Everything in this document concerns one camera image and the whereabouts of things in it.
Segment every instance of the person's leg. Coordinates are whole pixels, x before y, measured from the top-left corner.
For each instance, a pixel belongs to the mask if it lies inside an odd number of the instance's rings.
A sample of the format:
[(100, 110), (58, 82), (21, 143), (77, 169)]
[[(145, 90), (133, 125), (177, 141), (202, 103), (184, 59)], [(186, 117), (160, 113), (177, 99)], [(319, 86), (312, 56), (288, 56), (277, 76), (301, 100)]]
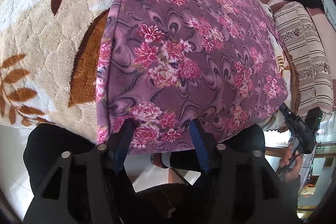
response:
[(23, 160), (35, 194), (41, 182), (64, 151), (86, 153), (95, 145), (85, 138), (55, 125), (43, 123), (29, 135)]
[[(225, 140), (225, 145), (236, 152), (249, 154), (259, 150), (265, 154), (265, 136), (263, 130), (257, 124), (243, 129), (237, 135)], [(201, 172), (195, 150), (173, 152), (170, 155), (170, 167), (182, 170)]]

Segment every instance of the blanket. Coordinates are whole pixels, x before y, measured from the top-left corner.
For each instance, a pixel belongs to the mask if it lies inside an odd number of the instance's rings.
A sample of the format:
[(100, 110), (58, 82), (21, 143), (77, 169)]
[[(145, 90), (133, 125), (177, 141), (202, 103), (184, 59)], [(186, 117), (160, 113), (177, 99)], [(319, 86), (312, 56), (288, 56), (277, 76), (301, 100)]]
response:
[(96, 142), (96, 68), (113, 0), (0, 0), (0, 123)]
[(258, 0), (114, 0), (97, 71), (98, 142), (139, 121), (130, 153), (192, 149), (198, 118), (217, 141), (272, 113), (288, 92)]

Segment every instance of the floor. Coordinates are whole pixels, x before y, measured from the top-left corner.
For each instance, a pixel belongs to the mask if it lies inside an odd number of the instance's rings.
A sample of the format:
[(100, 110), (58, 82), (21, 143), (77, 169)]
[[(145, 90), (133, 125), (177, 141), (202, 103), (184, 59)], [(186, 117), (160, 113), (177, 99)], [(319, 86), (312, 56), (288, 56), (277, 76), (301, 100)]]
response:
[[(325, 1), (330, 13), (336, 18), (335, 4), (332, 0)], [(22, 159), (29, 132), (25, 129), (0, 125), (0, 188), (20, 219), (23, 219), (33, 198), (28, 173)], [(273, 137), (266, 135), (266, 141), (272, 142)], [(275, 169), (279, 158), (269, 156), (266, 158)], [(125, 167), (129, 177), (134, 181), (136, 191), (168, 182), (168, 170), (153, 166), (150, 163), (150, 155), (128, 156)]]

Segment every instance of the foot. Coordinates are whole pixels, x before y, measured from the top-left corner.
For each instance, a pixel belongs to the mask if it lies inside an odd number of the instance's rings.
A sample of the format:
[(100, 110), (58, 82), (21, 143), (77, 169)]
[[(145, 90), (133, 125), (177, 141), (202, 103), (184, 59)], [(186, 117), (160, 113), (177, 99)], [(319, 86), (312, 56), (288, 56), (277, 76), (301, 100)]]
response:
[(167, 166), (164, 166), (161, 159), (161, 153), (153, 153), (151, 155), (151, 163), (157, 167), (167, 169)]

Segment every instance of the person's hand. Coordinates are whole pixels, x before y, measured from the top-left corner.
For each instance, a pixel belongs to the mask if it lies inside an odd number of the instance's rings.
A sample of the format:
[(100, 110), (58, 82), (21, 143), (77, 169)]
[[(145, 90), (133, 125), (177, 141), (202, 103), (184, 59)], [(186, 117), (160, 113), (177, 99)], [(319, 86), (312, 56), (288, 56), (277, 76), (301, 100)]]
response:
[[(282, 158), (280, 160), (280, 163), (279, 163), (280, 167), (283, 167), (283, 166), (289, 164), (289, 161), (292, 157), (292, 151), (291, 151), (292, 148), (293, 148), (293, 145), (291, 144), (286, 149), (286, 152), (284, 153), (284, 155), (282, 156)], [(299, 173), (300, 173), (300, 170), (301, 170), (301, 167), (302, 167), (302, 156), (298, 155), (295, 158), (295, 160), (296, 160), (296, 165), (293, 167), (292, 171), (285, 174), (285, 178), (284, 178), (285, 182), (296, 179), (298, 177)]]

